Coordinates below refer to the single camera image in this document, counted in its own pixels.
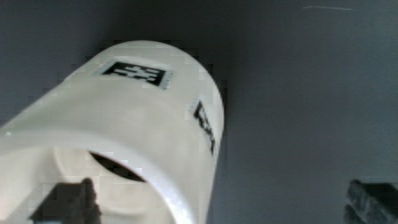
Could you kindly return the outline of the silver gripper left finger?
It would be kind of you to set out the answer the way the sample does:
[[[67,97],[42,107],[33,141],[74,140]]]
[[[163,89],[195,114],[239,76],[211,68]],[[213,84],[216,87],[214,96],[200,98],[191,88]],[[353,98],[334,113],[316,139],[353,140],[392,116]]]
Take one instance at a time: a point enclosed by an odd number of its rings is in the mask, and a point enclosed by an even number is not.
[[[101,224],[92,180],[58,183],[30,215],[33,224]]]

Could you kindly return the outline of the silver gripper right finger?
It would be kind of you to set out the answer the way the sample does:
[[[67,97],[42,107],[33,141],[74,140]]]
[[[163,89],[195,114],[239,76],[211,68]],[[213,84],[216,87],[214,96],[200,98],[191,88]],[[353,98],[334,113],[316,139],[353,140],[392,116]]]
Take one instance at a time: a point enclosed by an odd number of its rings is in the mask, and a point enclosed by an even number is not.
[[[398,188],[353,180],[346,191],[344,224],[398,224]]]

